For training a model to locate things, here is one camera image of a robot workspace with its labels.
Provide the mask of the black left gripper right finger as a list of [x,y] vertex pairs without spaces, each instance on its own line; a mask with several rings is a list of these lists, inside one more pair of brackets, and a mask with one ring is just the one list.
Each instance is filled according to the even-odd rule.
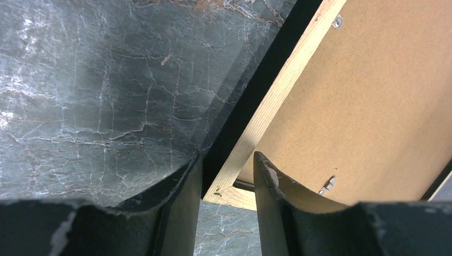
[[451,202],[323,197],[254,153],[263,255],[451,255]]

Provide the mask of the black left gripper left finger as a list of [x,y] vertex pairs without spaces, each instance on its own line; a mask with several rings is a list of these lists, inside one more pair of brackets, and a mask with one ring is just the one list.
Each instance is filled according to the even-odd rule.
[[84,199],[1,201],[1,255],[192,255],[202,159],[117,206]]

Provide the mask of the light wooden picture frame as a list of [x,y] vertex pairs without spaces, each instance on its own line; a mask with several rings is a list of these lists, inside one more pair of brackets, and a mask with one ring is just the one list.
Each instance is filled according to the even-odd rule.
[[[203,200],[256,208],[256,147],[346,2],[295,3],[205,157]],[[428,198],[441,172],[420,199]]]

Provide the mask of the brown frame backing board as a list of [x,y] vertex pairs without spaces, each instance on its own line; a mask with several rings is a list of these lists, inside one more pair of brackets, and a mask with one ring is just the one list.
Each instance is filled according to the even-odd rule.
[[416,201],[451,160],[451,1],[347,1],[256,147],[325,196]]

